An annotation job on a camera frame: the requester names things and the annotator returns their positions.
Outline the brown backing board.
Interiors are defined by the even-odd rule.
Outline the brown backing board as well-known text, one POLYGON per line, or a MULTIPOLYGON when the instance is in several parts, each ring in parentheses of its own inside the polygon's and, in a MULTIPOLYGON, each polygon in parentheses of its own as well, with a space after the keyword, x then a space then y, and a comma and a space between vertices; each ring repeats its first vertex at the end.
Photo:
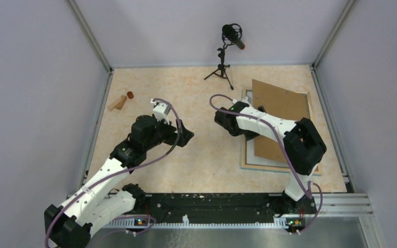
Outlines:
MULTIPOLYGON (((311 118, 310 97, 306 93, 290 91, 259 80, 252 80, 252 104, 262 106, 266 113, 287 120, 299 121, 311 118)), ((267 137, 258 136, 254 140, 256 157, 286 163, 279 144, 267 137)))

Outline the hot air balloon photo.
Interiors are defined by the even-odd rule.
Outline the hot air balloon photo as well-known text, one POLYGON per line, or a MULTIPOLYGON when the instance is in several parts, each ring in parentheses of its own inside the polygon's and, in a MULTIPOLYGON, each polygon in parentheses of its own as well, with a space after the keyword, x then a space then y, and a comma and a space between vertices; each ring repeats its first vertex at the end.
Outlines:
POLYGON ((245 150, 246 150, 245 165, 260 166, 260 167, 264 167, 265 169, 270 169, 270 170, 277 170, 278 168, 279 169, 281 169, 281 168, 288 169, 288 165, 285 161, 279 162, 279 161, 270 160, 270 159, 256 156, 255 155, 255 142, 253 139, 246 141, 245 150))

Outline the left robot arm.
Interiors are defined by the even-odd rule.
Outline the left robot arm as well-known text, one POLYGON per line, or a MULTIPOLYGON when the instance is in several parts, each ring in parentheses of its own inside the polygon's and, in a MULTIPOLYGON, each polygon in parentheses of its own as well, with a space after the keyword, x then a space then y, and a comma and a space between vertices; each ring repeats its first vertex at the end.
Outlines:
POLYGON ((120 215, 140 213, 145 193, 134 184, 107 199, 111 189, 141 168, 147 152, 160 144, 184 147, 194 133, 182 120, 176 126, 154 115, 141 115, 131 126, 127 138, 110 153, 102 167, 76 193, 60 206, 50 205, 44 212, 46 247, 86 247, 90 239, 120 215))

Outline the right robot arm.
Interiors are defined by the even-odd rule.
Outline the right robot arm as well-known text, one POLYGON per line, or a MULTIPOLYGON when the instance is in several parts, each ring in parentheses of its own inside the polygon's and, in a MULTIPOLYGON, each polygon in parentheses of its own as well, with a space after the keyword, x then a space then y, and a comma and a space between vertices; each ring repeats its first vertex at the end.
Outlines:
POLYGON ((299 121, 282 119, 255 109, 245 101, 233 101, 225 109, 216 108, 215 122, 232 136, 253 135, 276 142, 291 170, 283 208, 296 213, 303 207, 303 197, 312 199, 311 177, 327 151, 314 123, 307 118, 299 121))

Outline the wooden picture frame blue edge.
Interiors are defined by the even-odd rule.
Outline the wooden picture frame blue edge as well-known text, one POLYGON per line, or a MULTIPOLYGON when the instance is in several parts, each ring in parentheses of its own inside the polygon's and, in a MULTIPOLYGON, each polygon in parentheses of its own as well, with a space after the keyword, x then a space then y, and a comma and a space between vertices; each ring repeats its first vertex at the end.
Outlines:
MULTIPOLYGON (((306 102, 308 104, 308 115, 311 118, 312 117, 312 107, 311 107, 311 98, 310 98, 310 94, 307 92, 297 92, 298 94, 302 94, 303 96, 305 96, 306 98, 306 102)), ((251 103, 253 103, 253 100, 251 99, 253 96, 253 91, 251 88, 244 88, 242 90, 242 98, 244 97, 249 97, 249 101, 251 103)), ((281 168, 281 169, 277 169, 277 170, 270 170, 270 169, 265 169, 264 167, 260 167, 260 166, 254 166, 254 165, 245 165, 245 159, 246 159, 246 150, 245 150, 245 144, 246 144, 246 140, 244 140, 242 143, 242 147, 241 147, 241 162, 240 162, 240 168, 241 169, 248 169, 248 170, 254 170, 254 171, 264 171, 264 172, 274 172, 274 173, 285 173, 285 174, 289 174, 291 173, 290 168, 288 167, 288 169, 285 168, 281 168)), ((318 164, 317 168, 314 170, 314 176, 321 176, 322 175, 322 170, 320 167, 320 164, 318 164)))

